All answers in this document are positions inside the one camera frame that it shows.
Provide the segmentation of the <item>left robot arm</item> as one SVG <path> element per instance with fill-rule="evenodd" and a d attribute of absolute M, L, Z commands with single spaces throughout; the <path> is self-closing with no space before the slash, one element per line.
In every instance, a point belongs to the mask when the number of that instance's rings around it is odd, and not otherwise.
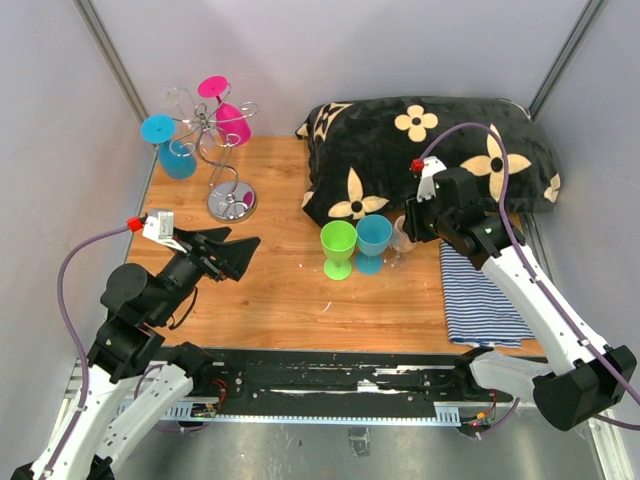
<path fill-rule="evenodd" d="M 152 384 L 124 412 L 117 411 L 164 342 L 157 328 L 195 294 L 202 277 L 240 280 L 260 239 L 232 240 L 228 227 L 163 227 L 151 217 L 134 218 L 128 228 L 173 256 L 157 275 L 133 263 L 111 273 L 100 298 L 107 319 L 91 348 L 79 352 L 81 386 L 46 449 L 18 467 L 15 479 L 112 479 L 171 406 L 190 394 L 207 393 L 214 384 L 211 356 L 185 342 L 171 349 Z"/>

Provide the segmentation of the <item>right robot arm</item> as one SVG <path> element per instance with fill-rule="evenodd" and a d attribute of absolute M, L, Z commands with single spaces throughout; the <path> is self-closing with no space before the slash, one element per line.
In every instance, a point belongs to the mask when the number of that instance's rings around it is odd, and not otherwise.
<path fill-rule="evenodd" d="M 561 431 L 618 404 L 637 366 L 630 349 L 612 347 L 570 306 L 508 218 L 484 212 L 470 172 L 435 157 L 411 169 L 420 182 L 405 202 L 410 240 L 441 239 L 466 257 L 511 301 L 547 358 L 539 363 L 477 347 L 456 366 L 455 392 L 474 400 L 493 389 L 532 402 Z"/>

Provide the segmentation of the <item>light blue wine glass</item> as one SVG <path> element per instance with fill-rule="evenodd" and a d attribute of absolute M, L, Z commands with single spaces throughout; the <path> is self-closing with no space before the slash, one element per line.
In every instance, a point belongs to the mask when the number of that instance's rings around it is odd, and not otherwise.
<path fill-rule="evenodd" d="M 389 246 L 392 230 L 391 222 L 378 214 L 368 215 L 357 223 L 355 266 L 359 272 L 374 275 L 382 269 L 381 255 Z"/>

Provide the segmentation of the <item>green wine glass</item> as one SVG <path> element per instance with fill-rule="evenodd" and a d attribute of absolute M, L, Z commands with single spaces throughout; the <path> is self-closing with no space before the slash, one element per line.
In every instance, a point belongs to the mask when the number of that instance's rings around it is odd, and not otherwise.
<path fill-rule="evenodd" d="M 324 273 L 331 280 L 340 281 L 352 272 L 351 256 L 357 243 L 355 227 L 344 220 L 334 220 L 321 229 L 320 241 L 326 260 Z"/>

